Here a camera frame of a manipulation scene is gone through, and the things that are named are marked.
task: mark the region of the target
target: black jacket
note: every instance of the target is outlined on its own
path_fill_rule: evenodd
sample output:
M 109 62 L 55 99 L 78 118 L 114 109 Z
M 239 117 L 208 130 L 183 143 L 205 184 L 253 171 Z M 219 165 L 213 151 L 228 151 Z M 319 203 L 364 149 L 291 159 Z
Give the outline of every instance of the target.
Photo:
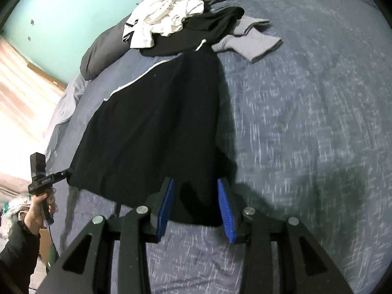
M 18 221 L 0 253 L 0 293 L 29 293 L 30 276 L 34 273 L 40 251 L 40 237 L 33 235 Z

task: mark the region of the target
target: cardboard box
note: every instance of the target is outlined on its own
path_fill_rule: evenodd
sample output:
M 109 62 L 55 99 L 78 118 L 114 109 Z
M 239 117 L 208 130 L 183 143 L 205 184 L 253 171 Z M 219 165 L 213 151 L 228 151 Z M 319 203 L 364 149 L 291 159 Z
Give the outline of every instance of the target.
M 52 240 L 50 239 L 50 234 L 47 229 L 40 229 L 40 255 L 42 262 L 46 265 L 49 262 L 50 246 L 52 245 Z

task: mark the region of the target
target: black sleeve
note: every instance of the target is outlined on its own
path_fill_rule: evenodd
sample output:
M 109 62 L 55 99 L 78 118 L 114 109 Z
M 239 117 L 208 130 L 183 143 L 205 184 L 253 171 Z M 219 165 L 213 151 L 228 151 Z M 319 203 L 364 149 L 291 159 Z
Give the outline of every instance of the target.
M 34 273 L 39 252 L 40 237 L 33 235 L 24 222 L 15 222 L 9 241 L 0 253 L 0 261 L 23 293 L 29 292 L 30 276 Z

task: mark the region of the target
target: teal wall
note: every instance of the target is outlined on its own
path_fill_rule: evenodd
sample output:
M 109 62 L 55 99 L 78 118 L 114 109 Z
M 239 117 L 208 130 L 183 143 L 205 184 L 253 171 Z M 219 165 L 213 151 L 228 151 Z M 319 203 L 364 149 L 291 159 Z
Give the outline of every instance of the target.
M 95 38 L 141 1 L 20 0 L 2 35 L 28 60 L 69 83 L 79 73 L 80 60 Z

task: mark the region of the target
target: white shirt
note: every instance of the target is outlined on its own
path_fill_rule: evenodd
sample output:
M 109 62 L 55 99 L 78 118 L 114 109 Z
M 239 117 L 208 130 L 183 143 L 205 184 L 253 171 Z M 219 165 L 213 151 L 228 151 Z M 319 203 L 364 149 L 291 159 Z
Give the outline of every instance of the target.
M 123 41 L 131 39 L 131 49 L 154 46 L 152 33 L 169 36 L 182 29 L 182 21 L 204 11 L 202 0 L 143 0 L 124 25 Z

